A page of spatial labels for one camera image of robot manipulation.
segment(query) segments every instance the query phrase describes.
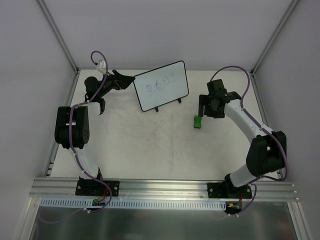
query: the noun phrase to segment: cable connector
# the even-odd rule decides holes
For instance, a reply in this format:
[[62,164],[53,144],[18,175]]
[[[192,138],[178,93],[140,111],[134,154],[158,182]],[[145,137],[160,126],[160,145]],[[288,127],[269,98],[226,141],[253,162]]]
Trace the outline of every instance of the cable connector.
[[105,75],[107,73],[107,64],[104,60],[98,61],[96,64],[96,70],[98,70],[102,75]]

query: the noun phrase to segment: whiteboard frame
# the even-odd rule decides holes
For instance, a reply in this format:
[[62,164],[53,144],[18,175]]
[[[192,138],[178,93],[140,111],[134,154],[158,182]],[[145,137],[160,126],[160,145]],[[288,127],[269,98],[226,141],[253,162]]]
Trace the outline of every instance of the whiteboard frame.
[[143,72],[143,73],[140,73],[140,74],[138,74],[138,75],[135,75],[135,76],[134,76],[134,77],[138,77],[138,76],[140,76],[140,75],[147,74],[147,73],[153,72],[153,71],[155,71],[155,70],[162,69],[162,68],[168,67],[168,66],[170,66],[170,65],[180,63],[180,62],[182,62],[182,63],[183,63],[184,73],[185,73],[185,80],[186,80],[186,88],[188,89],[188,93],[187,93],[187,95],[185,95],[185,96],[182,96],[182,97],[179,97],[179,98],[177,98],[177,99],[174,99],[174,100],[168,101],[168,102],[166,102],[166,103],[164,103],[164,104],[161,104],[161,105],[159,105],[159,106],[155,106],[155,107],[150,108],[150,109],[148,109],[148,110],[143,110],[143,109],[142,109],[142,106],[141,106],[141,102],[140,102],[139,94],[138,94],[138,91],[137,91],[137,88],[136,88],[135,81],[133,81],[133,85],[134,85],[135,93],[136,93],[136,96],[137,96],[137,98],[138,98],[139,105],[140,105],[140,108],[141,108],[141,111],[142,111],[142,112],[144,112],[144,113],[145,113],[145,112],[150,111],[150,110],[152,110],[152,109],[155,109],[155,110],[158,112],[158,110],[157,110],[157,109],[158,109],[158,107],[161,107],[161,106],[163,106],[163,105],[166,105],[166,104],[172,103],[172,102],[174,102],[174,101],[178,101],[179,99],[185,98],[185,97],[187,97],[187,96],[189,95],[189,85],[188,85],[188,77],[187,77],[186,64],[185,64],[185,62],[184,62],[183,60],[175,61],[175,62],[173,62],[173,63],[167,64],[167,65],[164,65],[164,66],[161,66],[161,67],[158,67],[158,68],[155,68],[155,69],[149,70],[149,71],[145,71],[145,72]]

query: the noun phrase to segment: metal frame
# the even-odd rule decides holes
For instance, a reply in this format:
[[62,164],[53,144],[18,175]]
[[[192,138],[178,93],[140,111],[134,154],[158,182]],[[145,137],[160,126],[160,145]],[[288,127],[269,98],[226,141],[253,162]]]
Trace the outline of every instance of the metal frame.
[[[48,7],[44,0],[36,0],[40,9],[42,10],[45,19],[47,20],[51,30],[58,40],[64,54],[66,55],[70,66],[75,71],[72,86],[70,88],[69,96],[66,105],[70,105],[79,77],[79,68],[76,65],[64,39],[62,38],[59,29],[57,28],[54,19],[52,18]],[[264,123],[268,123],[266,113],[264,111],[263,103],[260,98],[259,88],[257,87],[256,72],[263,63],[268,52],[271,50],[279,33],[286,24],[291,13],[297,6],[300,0],[292,0],[283,14],[281,20],[273,31],[266,46],[260,54],[254,68],[252,69],[252,86],[257,99],[258,107]],[[48,164],[45,175],[50,175],[50,168],[53,166],[58,145],[54,142],[51,146],[50,155],[48,157]],[[24,224],[18,229],[20,235],[18,239],[28,239],[32,233],[32,227],[36,219],[38,207],[40,206],[42,197],[65,197],[77,199],[75,196],[75,188],[77,185],[76,178],[56,178],[56,177],[39,177],[34,180],[27,206],[26,214],[24,215]],[[207,183],[221,182],[221,181],[189,181],[189,180],[136,180],[136,179],[118,179],[121,182],[121,189],[119,191],[119,199],[141,199],[141,200],[189,200],[189,201],[208,201]],[[257,202],[287,202],[292,223],[299,240],[313,239],[311,232],[306,224],[305,216],[297,197],[295,185],[292,182],[273,182],[273,181],[259,181],[256,183],[258,191],[255,201]],[[226,199],[214,199],[215,201],[225,201]]]

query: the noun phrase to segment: whiteboard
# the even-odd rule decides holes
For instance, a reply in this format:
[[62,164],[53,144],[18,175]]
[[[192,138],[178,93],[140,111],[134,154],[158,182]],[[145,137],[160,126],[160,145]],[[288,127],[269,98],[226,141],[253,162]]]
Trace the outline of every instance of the whiteboard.
[[141,110],[146,112],[189,94],[186,67],[183,61],[134,76],[133,82]]

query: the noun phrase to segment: green eraser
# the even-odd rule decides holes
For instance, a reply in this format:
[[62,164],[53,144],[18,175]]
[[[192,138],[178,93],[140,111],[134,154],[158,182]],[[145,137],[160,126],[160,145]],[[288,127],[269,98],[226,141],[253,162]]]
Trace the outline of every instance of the green eraser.
[[200,129],[202,127],[201,120],[202,120],[202,116],[194,116],[194,125],[193,125],[193,127],[195,129]]

